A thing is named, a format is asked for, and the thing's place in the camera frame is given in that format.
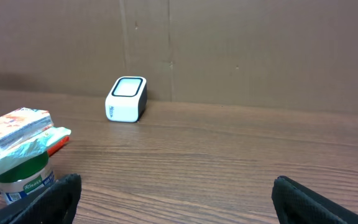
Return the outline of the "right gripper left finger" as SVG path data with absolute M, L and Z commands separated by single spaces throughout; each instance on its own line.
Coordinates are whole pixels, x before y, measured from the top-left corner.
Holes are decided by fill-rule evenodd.
M 81 176 L 68 174 L 0 209 L 0 223 L 71 224 L 81 197 Z

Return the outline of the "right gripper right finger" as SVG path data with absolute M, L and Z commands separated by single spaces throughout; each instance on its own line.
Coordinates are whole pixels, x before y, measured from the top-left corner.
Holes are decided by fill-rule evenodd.
M 283 175 L 274 180 L 272 201 L 281 224 L 358 223 L 358 214 Z

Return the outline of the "teal snack packet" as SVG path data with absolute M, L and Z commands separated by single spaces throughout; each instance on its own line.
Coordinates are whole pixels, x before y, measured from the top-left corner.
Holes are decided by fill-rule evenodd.
M 70 129 L 52 127 L 19 145 L 5 150 L 0 149 L 0 175 L 41 155 L 70 134 Z

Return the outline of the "small orange sachet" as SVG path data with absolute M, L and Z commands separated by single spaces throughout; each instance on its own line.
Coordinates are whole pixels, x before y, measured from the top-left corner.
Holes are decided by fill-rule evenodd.
M 34 137 L 52 126 L 51 115 L 46 110 L 19 108 L 0 116 L 0 152 Z

